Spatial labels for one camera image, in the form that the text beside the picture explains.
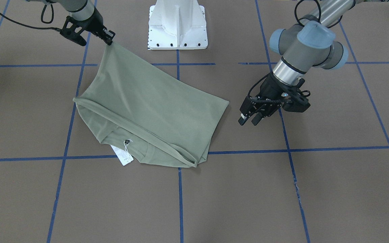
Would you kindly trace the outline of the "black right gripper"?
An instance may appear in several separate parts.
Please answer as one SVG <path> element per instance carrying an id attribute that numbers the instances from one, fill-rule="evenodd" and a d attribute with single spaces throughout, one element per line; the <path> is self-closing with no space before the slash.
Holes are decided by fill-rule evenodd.
<path id="1" fill-rule="evenodd" d="M 95 36 L 100 37 L 108 46 L 112 45 L 115 32 L 107 30 L 103 24 L 103 17 L 98 10 L 94 10 L 90 18 L 80 21 L 80 26 Z"/>

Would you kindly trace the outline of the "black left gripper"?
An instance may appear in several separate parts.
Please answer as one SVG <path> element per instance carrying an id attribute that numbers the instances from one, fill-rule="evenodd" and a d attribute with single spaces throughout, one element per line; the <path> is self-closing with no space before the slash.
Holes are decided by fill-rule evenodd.
<path id="1" fill-rule="evenodd" d="M 252 86 L 240 107 L 238 123 L 241 126 L 253 115 L 251 123 L 256 126 L 284 105 L 288 95 L 281 89 L 280 83 L 284 84 L 273 73 L 269 73 Z"/>

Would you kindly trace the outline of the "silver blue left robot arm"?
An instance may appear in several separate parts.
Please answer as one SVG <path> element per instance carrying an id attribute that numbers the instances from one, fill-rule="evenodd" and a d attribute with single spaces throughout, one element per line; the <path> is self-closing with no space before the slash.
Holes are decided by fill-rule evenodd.
<path id="1" fill-rule="evenodd" d="M 294 14 L 296 24 L 273 32 L 269 47 L 281 55 L 281 59 L 270 73 L 258 81 L 258 94 L 247 94 L 245 97 L 240 107 L 241 126 L 250 117 L 256 126 L 279 108 L 302 113 L 310 107 L 310 92 L 301 90 L 304 75 L 312 67 L 335 70 L 347 62 L 348 50 L 335 41 L 336 35 L 331 28 L 341 21 L 345 12 L 359 3 L 359 0 L 317 2 L 317 7 L 303 17 Z"/>

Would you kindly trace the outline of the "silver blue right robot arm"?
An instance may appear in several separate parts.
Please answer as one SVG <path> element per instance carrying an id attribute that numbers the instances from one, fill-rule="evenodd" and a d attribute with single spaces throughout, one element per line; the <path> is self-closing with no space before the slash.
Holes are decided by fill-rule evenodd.
<path id="1" fill-rule="evenodd" d="M 59 34 L 68 40 L 85 46 L 82 32 L 90 32 L 99 37 L 108 46 L 113 43 L 115 33 L 104 26 L 103 17 L 91 0 L 39 0 L 45 5 L 58 3 L 68 11 L 66 21 Z"/>

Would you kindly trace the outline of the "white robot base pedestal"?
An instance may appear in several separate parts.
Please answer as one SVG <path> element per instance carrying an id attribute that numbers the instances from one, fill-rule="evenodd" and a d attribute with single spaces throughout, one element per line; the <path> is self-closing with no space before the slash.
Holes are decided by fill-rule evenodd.
<path id="1" fill-rule="evenodd" d="M 149 50 L 201 50 L 208 46 L 205 8 L 197 0 L 158 0 L 149 8 Z"/>

